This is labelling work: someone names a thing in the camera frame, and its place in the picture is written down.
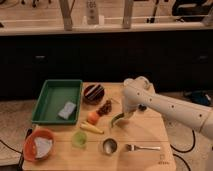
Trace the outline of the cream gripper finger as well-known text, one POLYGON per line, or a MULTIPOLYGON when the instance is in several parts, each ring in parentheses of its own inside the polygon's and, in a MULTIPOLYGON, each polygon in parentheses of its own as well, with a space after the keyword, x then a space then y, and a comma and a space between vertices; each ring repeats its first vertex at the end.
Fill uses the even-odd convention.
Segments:
POLYGON ((134 115, 134 112, 126 112, 124 113, 124 120, 129 120, 134 115))

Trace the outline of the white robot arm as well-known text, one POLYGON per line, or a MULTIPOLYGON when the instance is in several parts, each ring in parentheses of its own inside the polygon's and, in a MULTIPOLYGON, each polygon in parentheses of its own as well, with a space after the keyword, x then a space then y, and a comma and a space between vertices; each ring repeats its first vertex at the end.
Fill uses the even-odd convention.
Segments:
POLYGON ((213 141, 213 108, 149 91, 145 77, 124 80, 122 111, 132 113, 142 104, 170 117, 213 141))

